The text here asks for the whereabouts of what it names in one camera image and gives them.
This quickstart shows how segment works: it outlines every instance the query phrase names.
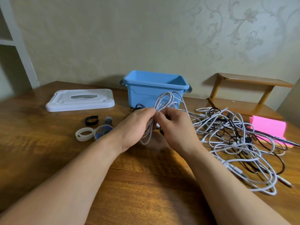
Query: white lid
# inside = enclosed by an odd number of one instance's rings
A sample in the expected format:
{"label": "white lid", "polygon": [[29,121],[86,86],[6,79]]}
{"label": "white lid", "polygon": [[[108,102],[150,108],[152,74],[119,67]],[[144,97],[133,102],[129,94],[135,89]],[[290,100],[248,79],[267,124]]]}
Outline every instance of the white lid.
{"label": "white lid", "polygon": [[110,89],[60,90],[46,104],[50,112],[89,110],[113,107],[115,101]]}

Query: wall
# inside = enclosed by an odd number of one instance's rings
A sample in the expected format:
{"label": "wall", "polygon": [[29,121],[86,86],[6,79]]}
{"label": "wall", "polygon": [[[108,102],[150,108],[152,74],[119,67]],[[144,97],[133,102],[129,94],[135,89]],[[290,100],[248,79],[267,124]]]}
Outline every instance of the wall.
{"label": "wall", "polygon": [[277,110],[285,120],[300,128],[300,79]]}
{"label": "wall", "polygon": [[14,46],[0,45],[0,101],[32,89]]}
{"label": "wall", "polygon": [[[131,70],[183,75],[207,98],[217,72],[300,73],[300,0],[10,0],[38,80],[120,87]],[[222,85],[258,102],[264,86]],[[275,87],[276,110],[290,89]]]}

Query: person's right hand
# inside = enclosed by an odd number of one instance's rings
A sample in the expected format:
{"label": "person's right hand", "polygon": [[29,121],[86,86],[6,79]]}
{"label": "person's right hand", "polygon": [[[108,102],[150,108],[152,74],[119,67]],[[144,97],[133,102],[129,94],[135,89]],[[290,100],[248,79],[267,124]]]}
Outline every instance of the person's right hand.
{"label": "person's right hand", "polygon": [[167,107],[156,111],[154,121],[160,125],[169,146],[181,156],[203,148],[186,112]]}

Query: tangled cable pile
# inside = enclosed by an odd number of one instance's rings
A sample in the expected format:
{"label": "tangled cable pile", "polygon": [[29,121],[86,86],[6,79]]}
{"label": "tangled cable pile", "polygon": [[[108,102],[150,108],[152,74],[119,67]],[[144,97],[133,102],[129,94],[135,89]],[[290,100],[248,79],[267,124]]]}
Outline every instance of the tangled cable pile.
{"label": "tangled cable pile", "polygon": [[[181,109],[188,113],[195,131],[197,134],[202,135],[202,143],[208,143],[213,150],[210,151],[223,165],[227,167],[232,173],[244,180],[251,186],[251,191],[260,191],[269,195],[276,195],[277,191],[275,184],[277,180],[283,181],[285,184],[292,187],[292,185],[285,179],[281,178],[279,174],[283,173],[285,165],[280,158],[281,155],[287,150],[286,145],[279,144],[276,137],[272,137],[262,132],[256,132],[250,123],[245,123],[239,113],[232,113],[228,109],[219,110],[218,108],[199,108],[196,109],[197,113],[189,112],[185,105],[182,96],[177,92],[162,93],[156,100],[154,108],[158,111],[166,107],[177,108],[178,101],[182,102],[185,109]],[[148,144],[152,136],[153,118],[148,122],[148,128],[144,133],[142,139],[148,137]],[[260,138],[267,138],[270,147],[261,143]],[[253,144],[253,139],[264,149],[258,148]],[[233,159],[226,160],[221,156],[225,155],[222,152],[231,155]],[[264,155],[276,156],[282,163],[282,170],[277,172],[264,158]],[[249,178],[242,170],[233,165],[233,163],[240,163],[250,173],[258,174],[260,180],[253,180]]]}

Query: blue plastic storage bin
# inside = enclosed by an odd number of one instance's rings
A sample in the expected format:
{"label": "blue plastic storage bin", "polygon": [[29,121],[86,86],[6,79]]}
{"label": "blue plastic storage bin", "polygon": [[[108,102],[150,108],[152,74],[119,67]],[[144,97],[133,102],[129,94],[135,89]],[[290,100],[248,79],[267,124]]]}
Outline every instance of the blue plastic storage bin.
{"label": "blue plastic storage bin", "polygon": [[166,91],[177,91],[181,95],[191,92],[189,83],[180,75],[134,70],[122,80],[120,84],[127,86],[129,105],[132,108],[138,103],[145,107],[153,107],[157,97]]}

